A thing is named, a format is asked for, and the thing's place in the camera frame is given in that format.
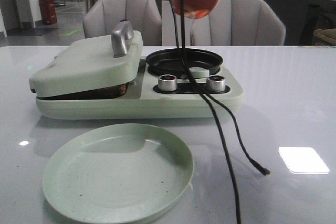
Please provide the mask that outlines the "light green round plate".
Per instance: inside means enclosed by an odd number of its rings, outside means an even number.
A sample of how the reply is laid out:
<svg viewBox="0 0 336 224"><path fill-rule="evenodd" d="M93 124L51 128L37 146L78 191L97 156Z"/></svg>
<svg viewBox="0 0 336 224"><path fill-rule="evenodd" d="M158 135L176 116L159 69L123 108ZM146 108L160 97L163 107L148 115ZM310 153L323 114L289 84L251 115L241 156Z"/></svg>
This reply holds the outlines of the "light green round plate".
<svg viewBox="0 0 336 224"><path fill-rule="evenodd" d="M189 147L147 124L115 124L63 145L43 174L43 193L60 214L86 223L147 223L169 211L194 173Z"/></svg>

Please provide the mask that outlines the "round black frying pan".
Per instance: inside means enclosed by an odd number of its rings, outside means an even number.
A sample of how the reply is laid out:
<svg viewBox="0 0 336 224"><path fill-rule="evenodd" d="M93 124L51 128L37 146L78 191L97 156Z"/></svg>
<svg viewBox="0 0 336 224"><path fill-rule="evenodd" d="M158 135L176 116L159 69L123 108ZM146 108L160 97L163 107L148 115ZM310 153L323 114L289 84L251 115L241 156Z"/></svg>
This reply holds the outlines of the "round black frying pan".
<svg viewBox="0 0 336 224"><path fill-rule="evenodd" d="M181 76L185 73L180 52L177 48L153 52L145 60L149 65L148 70L158 76L172 74L181 79ZM219 71L223 58L214 52L186 48L186 61L190 68L199 67L207 69L209 74L215 74Z"/></svg>

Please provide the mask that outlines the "red bin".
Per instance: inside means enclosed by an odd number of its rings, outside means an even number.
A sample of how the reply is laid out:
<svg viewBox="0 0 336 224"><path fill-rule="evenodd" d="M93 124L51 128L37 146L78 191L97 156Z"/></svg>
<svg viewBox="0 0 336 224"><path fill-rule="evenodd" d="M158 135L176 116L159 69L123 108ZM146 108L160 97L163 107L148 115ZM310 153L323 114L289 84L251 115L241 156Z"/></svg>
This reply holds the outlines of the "red bin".
<svg viewBox="0 0 336 224"><path fill-rule="evenodd" d="M57 22L57 16L54 0L39 0L38 2L43 24L55 24Z"/></svg>

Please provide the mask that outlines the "silver control knob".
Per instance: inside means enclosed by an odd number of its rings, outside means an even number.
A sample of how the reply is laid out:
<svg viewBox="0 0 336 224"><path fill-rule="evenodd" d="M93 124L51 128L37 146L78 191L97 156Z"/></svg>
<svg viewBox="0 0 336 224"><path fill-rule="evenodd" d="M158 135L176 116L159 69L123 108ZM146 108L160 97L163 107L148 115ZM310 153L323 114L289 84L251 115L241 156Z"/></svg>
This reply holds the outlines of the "silver control knob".
<svg viewBox="0 0 336 224"><path fill-rule="evenodd" d="M206 90L211 92L224 92L226 88L225 77L212 75L206 78Z"/></svg>
<svg viewBox="0 0 336 224"><path fill-rule="evenodd" d="M177 90L177 77L171 74L164 74L158 78L158 89L163 92L173 92Z"/></svg>

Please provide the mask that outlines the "light green sandwich maker lid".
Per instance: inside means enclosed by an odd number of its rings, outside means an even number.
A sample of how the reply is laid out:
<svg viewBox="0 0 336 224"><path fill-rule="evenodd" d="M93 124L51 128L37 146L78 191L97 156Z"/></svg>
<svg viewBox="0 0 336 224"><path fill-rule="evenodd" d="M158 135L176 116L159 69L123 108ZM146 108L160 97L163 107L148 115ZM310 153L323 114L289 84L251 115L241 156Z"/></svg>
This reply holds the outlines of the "light green sandwich maker lid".
<svg viewBox="0 0 336 224"><path fill-rule="evenodd" d="M101 89L133 81L138 74L142 35L120 22L111 35L82 39L60 52L29 80L37 98Z"/></svg>

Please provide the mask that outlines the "right silver control knob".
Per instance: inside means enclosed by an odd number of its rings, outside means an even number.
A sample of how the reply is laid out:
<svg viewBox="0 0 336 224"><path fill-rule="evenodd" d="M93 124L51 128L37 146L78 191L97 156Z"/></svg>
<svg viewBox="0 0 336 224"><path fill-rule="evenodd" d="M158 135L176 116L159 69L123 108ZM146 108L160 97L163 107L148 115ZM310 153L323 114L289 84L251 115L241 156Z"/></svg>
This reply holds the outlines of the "right silver control knob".
<svg viewBox="0 0 336 224"><path fill-rule="evenodd" d="M206 78L206 90L211 92L224 92L226 88L225 77L212 75Z"/></svg>

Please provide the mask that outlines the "beige cushion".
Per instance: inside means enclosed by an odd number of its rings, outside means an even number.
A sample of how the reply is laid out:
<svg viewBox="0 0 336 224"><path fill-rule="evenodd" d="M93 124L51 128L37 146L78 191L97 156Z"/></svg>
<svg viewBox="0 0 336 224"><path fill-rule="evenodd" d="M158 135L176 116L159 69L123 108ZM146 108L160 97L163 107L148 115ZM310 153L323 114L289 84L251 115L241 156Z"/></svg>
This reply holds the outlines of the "beige cushion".
<svg viewBox="0 0 336 224"><path fill-rule="evenodd" d="M336 29L316 29L313 32L313 44L316 46L335 46Z"/></svg>

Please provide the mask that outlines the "left silver control knob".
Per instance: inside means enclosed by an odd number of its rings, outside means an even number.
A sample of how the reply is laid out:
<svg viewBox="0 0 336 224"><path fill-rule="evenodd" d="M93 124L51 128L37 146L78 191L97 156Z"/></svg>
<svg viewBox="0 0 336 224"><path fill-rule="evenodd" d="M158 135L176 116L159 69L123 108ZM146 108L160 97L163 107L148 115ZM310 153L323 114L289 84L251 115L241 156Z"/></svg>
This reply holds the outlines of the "left silver control knob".
<svg viewBox="0 0 336 224"><path fill-rule="evenodd" d="M171 74L164 74L158 78L158 89L163 92L173 92L177 90L177 77Z"/></svg>

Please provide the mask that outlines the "left beige upholstered chair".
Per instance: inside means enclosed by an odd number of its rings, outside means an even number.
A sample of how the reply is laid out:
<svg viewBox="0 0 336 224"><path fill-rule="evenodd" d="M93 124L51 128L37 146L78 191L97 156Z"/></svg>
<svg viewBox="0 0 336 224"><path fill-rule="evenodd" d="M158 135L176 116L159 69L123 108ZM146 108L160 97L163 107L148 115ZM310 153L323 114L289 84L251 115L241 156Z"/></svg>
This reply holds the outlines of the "left beige upholstered chair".
<svg viewBox="0 0 336 224"><path fill-rule="evenodd" d="M123 20L141 33L145 46L161 45L162 18L155 0L97 0L83 18L84 35L108 35Z"/></svg>

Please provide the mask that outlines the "bread slice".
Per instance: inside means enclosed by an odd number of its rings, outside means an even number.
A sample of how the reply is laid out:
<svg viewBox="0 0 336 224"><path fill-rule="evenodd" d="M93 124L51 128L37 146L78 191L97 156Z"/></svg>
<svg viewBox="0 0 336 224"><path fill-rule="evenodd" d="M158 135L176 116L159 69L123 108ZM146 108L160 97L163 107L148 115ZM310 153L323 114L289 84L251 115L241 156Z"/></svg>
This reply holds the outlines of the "bread slice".
<svg viewBox="0 0 336 224"><path fill-rule="evenodd" d="M111 86L101 89L82 91L77 93L57 95L48 97L50 100L97 100L97 99L114 99L126 94L128 83Z"/></svg>

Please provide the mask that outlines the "dark grey counter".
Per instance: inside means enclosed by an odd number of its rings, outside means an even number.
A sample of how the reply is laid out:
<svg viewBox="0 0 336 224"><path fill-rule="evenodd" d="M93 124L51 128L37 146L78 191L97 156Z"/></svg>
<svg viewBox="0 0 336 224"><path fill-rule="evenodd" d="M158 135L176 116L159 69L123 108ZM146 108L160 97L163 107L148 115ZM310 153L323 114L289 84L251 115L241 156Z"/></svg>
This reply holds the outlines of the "dark grey counter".
<svg viewBox="0 0 336 224"><path fill-rule="evenodd" d="M313 45L316 29L335 28L335 0L264 0L286 27L286 46Z"/></svg>

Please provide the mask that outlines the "light green breakfast maker base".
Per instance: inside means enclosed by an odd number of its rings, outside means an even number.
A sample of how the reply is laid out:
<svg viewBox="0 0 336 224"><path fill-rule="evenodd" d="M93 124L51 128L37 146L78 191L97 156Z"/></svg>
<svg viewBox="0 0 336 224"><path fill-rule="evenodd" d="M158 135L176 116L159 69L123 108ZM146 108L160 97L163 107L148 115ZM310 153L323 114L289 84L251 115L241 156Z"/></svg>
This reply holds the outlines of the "light green breakfast maker base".
<svg viewBox="0 0 336 224"><path fill-rule="evenodd" d="M36 99L46 117L61 120L209 118L207 103L198 94L162 94L154 91L157 77L148 73L140 60L137 77L125 95L114 99L45 100Z"/></svg>

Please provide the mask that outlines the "right beige upholstered chair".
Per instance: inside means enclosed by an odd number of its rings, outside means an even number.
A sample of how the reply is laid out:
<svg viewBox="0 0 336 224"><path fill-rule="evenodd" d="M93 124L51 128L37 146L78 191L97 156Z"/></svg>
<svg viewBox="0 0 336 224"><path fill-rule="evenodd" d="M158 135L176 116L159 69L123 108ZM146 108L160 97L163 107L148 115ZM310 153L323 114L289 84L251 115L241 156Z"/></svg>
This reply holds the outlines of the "right beige upholstered chair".
<svg viewBox="0 0 336 224"><path fill-rule="evenodd" d="M221 0L191 26L192 46L282 46L286 27L264 0Z"/></svg>

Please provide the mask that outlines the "white cabinet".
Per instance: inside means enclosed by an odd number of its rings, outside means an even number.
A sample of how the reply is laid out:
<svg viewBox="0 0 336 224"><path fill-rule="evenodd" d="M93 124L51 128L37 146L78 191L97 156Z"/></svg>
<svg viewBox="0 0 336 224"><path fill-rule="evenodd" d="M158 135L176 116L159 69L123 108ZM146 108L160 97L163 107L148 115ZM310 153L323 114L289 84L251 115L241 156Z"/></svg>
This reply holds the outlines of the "white cabinet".
<svg viewBox="0 0 336 224"><path fill-rule="evenodd" d="M175 29L172 10L169 0L161 0L162 17L162 46L176 46ZM191 45L191 27L193 19L184 18L185 22L185 45Z"/></svg>

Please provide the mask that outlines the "beige upholstered chair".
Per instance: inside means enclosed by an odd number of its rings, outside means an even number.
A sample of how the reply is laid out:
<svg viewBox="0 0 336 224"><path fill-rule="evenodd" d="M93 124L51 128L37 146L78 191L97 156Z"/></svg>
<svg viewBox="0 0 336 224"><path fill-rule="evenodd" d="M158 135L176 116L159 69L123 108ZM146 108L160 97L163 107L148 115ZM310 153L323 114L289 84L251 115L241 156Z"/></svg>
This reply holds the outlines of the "beige upholstered chair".
<svg viewBox="0 0 336 224"><path fill-rule="evenodd" d="M264 0L221 0L191 26L192 46L282 46L286 27Z"/></svg>
<svg viewBox="0 0 336 224"><path fill-rule="evenodd" d="M123 20L141 33L145 46L161 45L162 18L155 0L97 0L83 18L84 35L108 35Z"/></svg>

